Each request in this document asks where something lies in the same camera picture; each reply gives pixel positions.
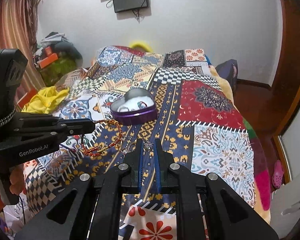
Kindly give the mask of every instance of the silver screw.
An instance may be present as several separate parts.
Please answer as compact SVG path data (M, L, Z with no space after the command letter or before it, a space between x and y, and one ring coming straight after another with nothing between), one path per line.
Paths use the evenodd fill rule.
M171 163L170 168L173 170L178 170L180 169L180 165L178 163Z
M84 173L84 174L81 174L81 175L80 175L80 180L82 180L82 181L86 181L86 180L88 180L89 178L90 178L90 175L87 174L87 173Z
M209 173L208 178L211 180L217 180L218 179L218 175L215 173Z
M127 168L128 168L128 164L126 163L121 163L119 166L118 166L119 170L122 170L122 171L125 171Z

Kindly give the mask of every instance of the colorful blanket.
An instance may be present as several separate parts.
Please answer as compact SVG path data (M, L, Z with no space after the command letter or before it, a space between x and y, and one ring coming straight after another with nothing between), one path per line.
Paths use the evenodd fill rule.
M157 120L122 127L128 137L105 156L84 156L80 137L71 136L59 151L27 163L29 210L39 212L81 174L95 177L121 163L135 145L133 138L152 143L159 138L175 162L201 175L217 173L269 223L270 182L260 141L234 106L229 83L208 65L203 49L163 55L104 48L93 66L71 84L54 115L111 118L111 103L137 87L153 95ZM84 141L89 147L104 147L117 136L117 128L100 125ZM119 239L176 239L175 196L156 192L153 152L145 152L143 164L141 192L122 198Z

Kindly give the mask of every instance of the hand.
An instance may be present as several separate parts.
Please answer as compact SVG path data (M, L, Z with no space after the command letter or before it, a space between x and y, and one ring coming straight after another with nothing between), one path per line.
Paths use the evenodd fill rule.
M16 166L10 174L10 191L13 194L19 195L25 186L23 178L23 164Z

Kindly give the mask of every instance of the wooden floor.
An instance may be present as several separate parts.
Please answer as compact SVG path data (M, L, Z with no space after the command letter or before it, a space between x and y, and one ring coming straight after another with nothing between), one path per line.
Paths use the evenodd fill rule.
M260 139L266 155L270 179L272 179L274 163L279 159L271 139L272 134L289 109L284 98L272 93L266 88L239 83L234 94L235 106Z

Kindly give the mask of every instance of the person's finger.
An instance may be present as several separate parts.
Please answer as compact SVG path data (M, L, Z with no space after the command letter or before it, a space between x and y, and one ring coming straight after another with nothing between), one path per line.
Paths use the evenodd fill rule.
M20 181L10 186L10 192L12 194L19 195L23 191L23 188L24 188L24 183Z
M10 174L10 183L13 185L18 183L20 180L23 180L23 170L17 166Z

